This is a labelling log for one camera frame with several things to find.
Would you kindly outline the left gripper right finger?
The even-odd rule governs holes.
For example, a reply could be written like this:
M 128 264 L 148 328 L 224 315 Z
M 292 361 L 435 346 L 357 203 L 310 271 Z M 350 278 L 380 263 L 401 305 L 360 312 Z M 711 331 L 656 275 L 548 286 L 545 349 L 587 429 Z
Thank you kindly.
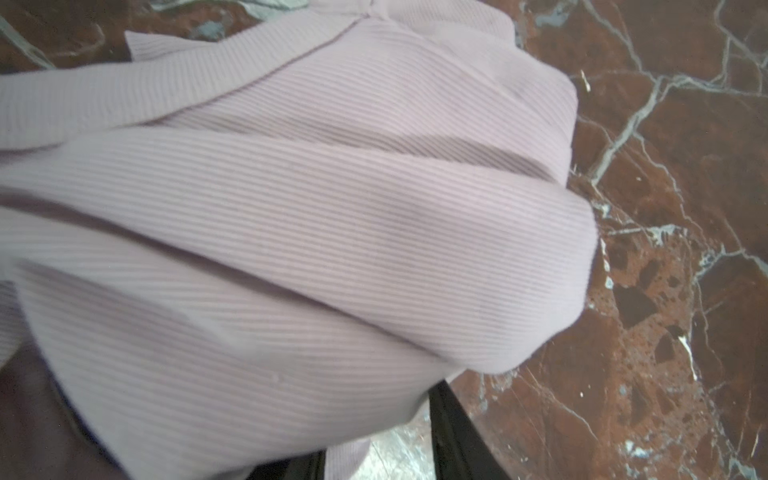
M 447 381 L 429 390 L 437 480 L 509 480 Z

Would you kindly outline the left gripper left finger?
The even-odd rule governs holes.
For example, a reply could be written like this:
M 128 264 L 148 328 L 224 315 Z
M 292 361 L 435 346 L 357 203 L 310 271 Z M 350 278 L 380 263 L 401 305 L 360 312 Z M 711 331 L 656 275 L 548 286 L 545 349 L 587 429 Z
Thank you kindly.
M 324 480 L 326 451 L 257 466 L 247 480 Z

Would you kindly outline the light pink ribbed cloth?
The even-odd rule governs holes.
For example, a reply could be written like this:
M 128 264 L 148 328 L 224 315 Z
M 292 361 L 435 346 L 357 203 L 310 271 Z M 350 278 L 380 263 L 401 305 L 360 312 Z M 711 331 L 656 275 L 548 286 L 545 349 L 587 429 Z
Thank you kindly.
M 1 79 L 1 356 L 41 350 L 132 479 L 409 421 L 583 310 L 577 91 L 477 1 L 313 1 Z

